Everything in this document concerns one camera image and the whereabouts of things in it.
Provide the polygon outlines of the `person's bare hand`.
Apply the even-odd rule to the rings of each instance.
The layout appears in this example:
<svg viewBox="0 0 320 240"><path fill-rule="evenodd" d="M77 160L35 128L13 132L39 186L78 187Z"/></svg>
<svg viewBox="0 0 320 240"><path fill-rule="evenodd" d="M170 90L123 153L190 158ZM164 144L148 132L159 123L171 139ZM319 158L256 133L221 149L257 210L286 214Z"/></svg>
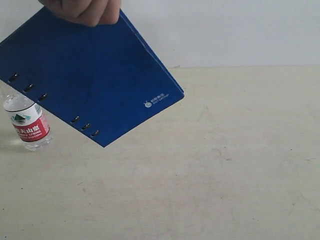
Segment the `person's bare hand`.
<svg viewBox="0 0 320 240"><path fill-rule="evenodd" d="M41 0L56 17L75 24L95 27L113 25L120 16L121 0Z"/></svg>

